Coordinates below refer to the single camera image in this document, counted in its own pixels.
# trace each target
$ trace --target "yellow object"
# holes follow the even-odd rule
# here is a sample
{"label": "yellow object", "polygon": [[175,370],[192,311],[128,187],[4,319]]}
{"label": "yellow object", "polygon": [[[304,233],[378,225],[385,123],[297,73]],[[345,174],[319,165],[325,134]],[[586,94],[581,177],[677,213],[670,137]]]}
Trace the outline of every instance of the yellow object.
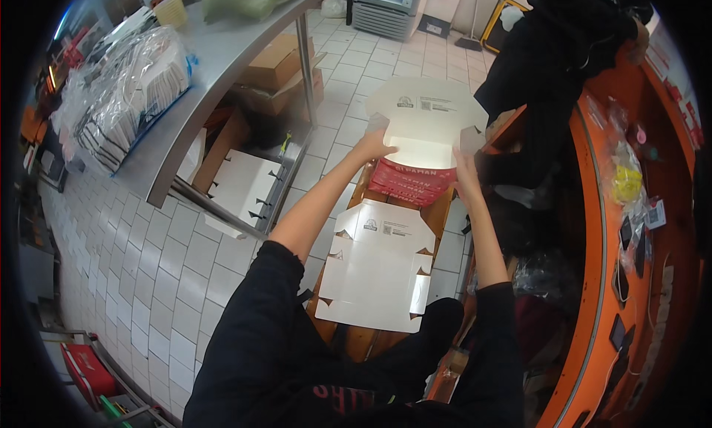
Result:
{"label": "yellow object", "polygon": [[164,0],[153,9],[161,26],[173,25],[178,28],[188,20],[183,0]]}
{"label": "yellow object", "polygon": [[613,199],[618,204],[626,204],[635,200],[640,194],[643,175],[622,165],[616,165],[613,177]]}

